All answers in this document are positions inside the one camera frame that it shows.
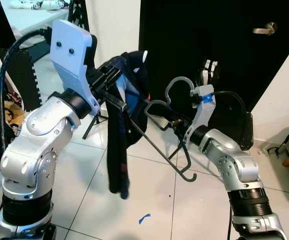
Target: black door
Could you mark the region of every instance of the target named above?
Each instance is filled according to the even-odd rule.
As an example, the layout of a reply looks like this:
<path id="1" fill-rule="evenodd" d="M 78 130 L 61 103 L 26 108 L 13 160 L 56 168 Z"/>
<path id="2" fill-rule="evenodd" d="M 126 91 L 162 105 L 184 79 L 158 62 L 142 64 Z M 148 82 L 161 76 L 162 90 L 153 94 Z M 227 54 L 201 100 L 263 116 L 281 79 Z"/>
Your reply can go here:
<path id="1" fill-rule="evenodd" d="M 253 33 L 270 22 L 277 25 L 274 34 Z M 289 54 L 289 2 L 142 0 L 139 48 L 149 52 L 151 99 L 164 100 L 175 77 L 194 80 L 207 57 L 221 68 L 215 90 L 236 92 L 251 111 Z M 186 83 L 177 83 L 170 95 L 173 108 L 194 116 Z M 209 126 L 237 141 L 240 106 L 228 96 L 216 102 Z"/>

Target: white tile floor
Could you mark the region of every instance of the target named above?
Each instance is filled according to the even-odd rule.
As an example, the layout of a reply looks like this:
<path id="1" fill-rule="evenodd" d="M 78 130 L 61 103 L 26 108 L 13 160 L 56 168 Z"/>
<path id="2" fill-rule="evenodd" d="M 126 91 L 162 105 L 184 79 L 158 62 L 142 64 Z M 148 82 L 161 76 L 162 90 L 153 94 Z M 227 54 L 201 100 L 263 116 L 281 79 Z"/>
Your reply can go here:
<path id="1" fill-rule="evenodd" d="M 47 65 L 45 69 L 53 71 Z M 36 66 L 40 90 L 47 95 L 48 80 L 39 76 L 40 70 Z M 185 173 L 187 177 L 197 173 L 197 179 L 186 182 L 141 139 L 127 152 L 129 199 L 122 200 L 119 194 L 112 194 L 108 189 L 107 123 L 96 125 L 88 138 L 82 139 L 91 119 L 87 117 L 82 121 L 57 162 L 52 196 L 52 222 L 58 225 L 57 240 L 227 238 L 228 195 L 217 169 L 197 148 L 191 146 L 189 149 L 192 166 Z M 177 147 L 177 138 L 172 132 L 160 132 L 150 124 L 146 133 L 165 153 L 170 154 Z M 259 164 L 271 208 L 279 215 L 289 239 L 289 167 L 281 165 L 283 156 L 279 159 L 274 155 L 268 157 L 256 148 L 251 148 L 250 153 Z M 173 161 L 184 167 L 184 153 L 179 152 Z M 146 214 L 151 216 L 139 224 L 139 219 Z M 231 239 L 237 238 L 238 234 L 232 228 Z"/>

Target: white wall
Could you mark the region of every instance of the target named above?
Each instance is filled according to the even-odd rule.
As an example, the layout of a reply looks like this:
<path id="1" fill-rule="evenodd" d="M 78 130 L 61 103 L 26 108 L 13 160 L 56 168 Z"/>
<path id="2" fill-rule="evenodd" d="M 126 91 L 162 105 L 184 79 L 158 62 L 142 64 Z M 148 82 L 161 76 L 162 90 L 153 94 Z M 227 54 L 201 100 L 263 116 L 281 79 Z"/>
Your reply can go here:
<path id="1" fill-rule="evenodd" d="M 140 0 L 86 0 L 90 32 L 98 39 L 95 66 L 138 50 Z"/>
<path id="2" fill-rule="evenodd" d="M 252 110 L 252 115 L 255 140 L 280 144 L 289 134 L 289 56 Z"/>

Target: door handle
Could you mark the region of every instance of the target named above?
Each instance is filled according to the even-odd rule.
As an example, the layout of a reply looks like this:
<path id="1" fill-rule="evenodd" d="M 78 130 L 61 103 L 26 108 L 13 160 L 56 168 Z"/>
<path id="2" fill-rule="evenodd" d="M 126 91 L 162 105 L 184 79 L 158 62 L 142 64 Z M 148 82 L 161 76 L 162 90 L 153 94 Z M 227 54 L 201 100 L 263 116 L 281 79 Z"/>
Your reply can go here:
<path id="1" fill-rule="evenodd" d="M 265 34 L 265 35 L 272 35 L 274 34 L 278 29 L 278 25 L 275 22 L 269 22 L 267 25 L 265 25 L 265 28 L 254 28 L 252 32 L 254 34 Z"/>

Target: blue sticker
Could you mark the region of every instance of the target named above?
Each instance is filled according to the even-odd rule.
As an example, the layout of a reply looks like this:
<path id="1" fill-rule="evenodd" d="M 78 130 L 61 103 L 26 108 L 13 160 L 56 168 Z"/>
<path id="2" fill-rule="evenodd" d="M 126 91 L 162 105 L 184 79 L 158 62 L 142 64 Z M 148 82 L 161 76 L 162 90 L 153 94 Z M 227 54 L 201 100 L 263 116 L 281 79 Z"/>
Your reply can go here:
<path id="1" fill-rule="evenodd" d="M 146 217 L 151 217 L 151 214 L 148 213 L 147 215 L 143 216 L 143 217 L 139 220 L 139 224 L 141 224 Z"/>
<path id="2" fill-rule="evenodd" d="M 202 98 L 202 101 L 203 101 L 204 104 L 213 101 L 213 96 L 211 95 L 211 93 L 208 94 L 208 95 L 204 95 L 204 96 L 202 96 L 201 98 Z"/>

